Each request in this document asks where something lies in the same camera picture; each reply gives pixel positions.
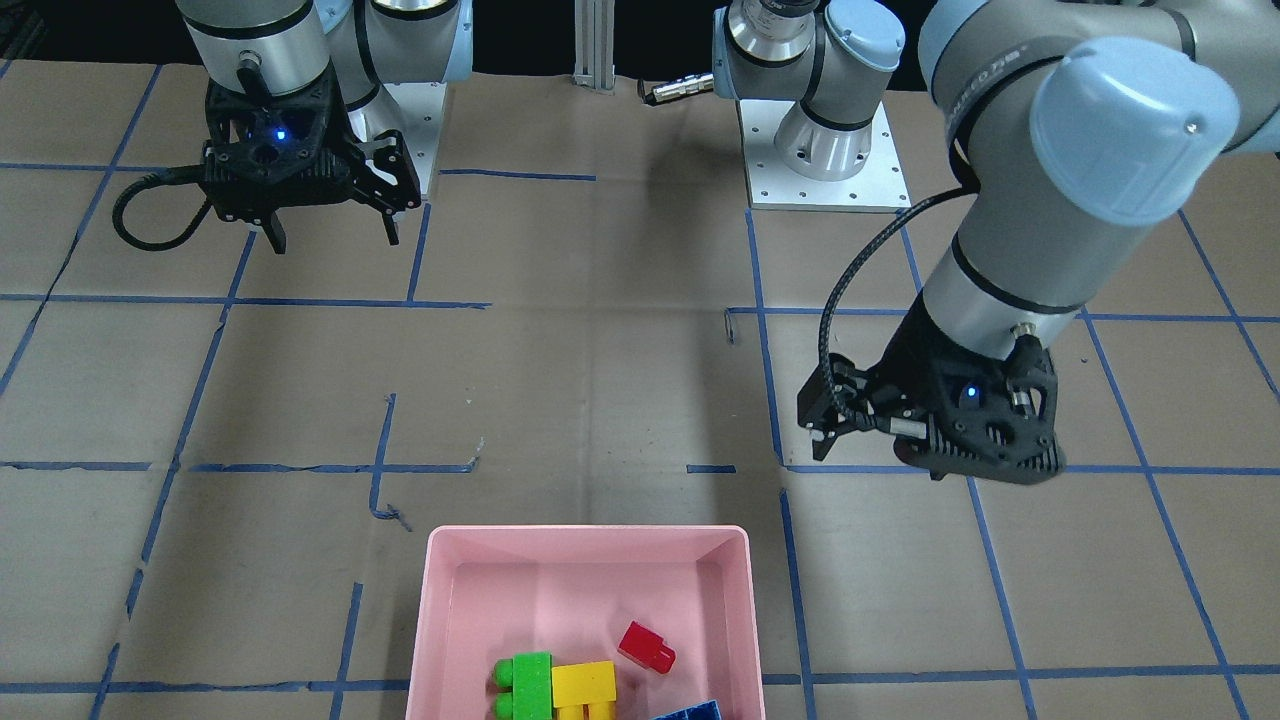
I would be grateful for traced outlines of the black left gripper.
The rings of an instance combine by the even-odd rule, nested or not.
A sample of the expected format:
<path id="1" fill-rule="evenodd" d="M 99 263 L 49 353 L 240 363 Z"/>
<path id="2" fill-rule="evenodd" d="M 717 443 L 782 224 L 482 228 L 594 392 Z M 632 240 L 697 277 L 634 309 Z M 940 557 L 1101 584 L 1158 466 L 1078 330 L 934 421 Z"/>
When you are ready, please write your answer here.
<path id="1" fill-rule="evenodd" d="M 948 338 L 923 301 L 909 307 L 882 359 L 856 368 L 829 355 L 797 392 L 797 424 L 823 462 L 838 438 L 888 434 L 888 415 L 924 424 L 900 437 L 895 455 L 934 479 L 947 474 L 1036 486 L 1062 473 L 1055 433 L 1057 377 L 1050 351 L 1032 332 L 1012 328 L 1010 352 L 987 357 Z"/>

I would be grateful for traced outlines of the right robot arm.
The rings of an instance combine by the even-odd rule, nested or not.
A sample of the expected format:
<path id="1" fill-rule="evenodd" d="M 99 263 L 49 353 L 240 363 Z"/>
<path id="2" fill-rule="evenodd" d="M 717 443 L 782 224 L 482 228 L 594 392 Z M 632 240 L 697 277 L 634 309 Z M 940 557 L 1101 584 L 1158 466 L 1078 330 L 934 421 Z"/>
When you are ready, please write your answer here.
<path id="1" fill-rule="evenodd" d="M 198 187 L 274 252 L 284 208 L 358 202 L 397 223 L 428 196 L 422 126 L 394 86 L 468 78 L 471 1 L 180 1 L 209 76 Z"/>

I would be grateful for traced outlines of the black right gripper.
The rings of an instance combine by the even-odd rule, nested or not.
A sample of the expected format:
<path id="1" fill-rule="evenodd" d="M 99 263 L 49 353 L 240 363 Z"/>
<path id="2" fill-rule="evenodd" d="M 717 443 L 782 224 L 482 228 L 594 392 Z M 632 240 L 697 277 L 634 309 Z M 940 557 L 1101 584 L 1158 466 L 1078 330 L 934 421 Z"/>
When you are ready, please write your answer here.
<path id="1" fill-rule="evenodd" d="M 200 187 L 218 213 L 255 223 L 275 255 L 287 251 L 282 208 L 344 202 L 376 210 L 390 246 L 401 243 L 401 215 L 422 205 L 412 152 L 399 129 L 355 142 L 333 79 L 255 105 L 210 82 L 210 133 Z"/>

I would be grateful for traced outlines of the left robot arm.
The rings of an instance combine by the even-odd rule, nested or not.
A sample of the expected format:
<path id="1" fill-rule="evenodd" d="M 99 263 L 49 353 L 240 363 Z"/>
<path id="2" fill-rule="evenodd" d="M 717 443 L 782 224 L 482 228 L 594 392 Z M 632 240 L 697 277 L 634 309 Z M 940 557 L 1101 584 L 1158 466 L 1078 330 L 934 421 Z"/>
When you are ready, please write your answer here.
<path id="1" fill-rule="evenodd" d="M 1065 464 L 1051 343 L 1217 158 L 1277 151 L 1277 4 L 937 1 L 916 56 L 957 184 L 892 219 L 837 279 L 797 424 L 818 462 L 879 432 L 937 480 L 1033 486 Z M 833 352 L 835 311 L 870 256 L 964 196 L 881 360 Z"/>

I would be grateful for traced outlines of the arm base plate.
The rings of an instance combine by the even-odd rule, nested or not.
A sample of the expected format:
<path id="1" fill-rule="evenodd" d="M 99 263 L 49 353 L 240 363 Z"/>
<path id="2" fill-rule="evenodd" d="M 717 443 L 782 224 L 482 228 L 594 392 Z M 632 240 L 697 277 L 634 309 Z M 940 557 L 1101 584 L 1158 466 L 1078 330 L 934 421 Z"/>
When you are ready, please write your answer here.
<path id="1" fill-rule="evenodd" d="M 362 141 L 387 129 L 403 135 L 404 155 L 413 163 L 424 201 L 433 195 L 449 88 L 439 82 L 388 83 L 372 100 L 348 111 L 351 127 Z"/>
<path id="2" fill-rule="evenodd" d="M 884 104 L 854 131 L 818 126 L 797 102 L 737 102 L 749 206 L 896 213 L 913 204 Z"/>

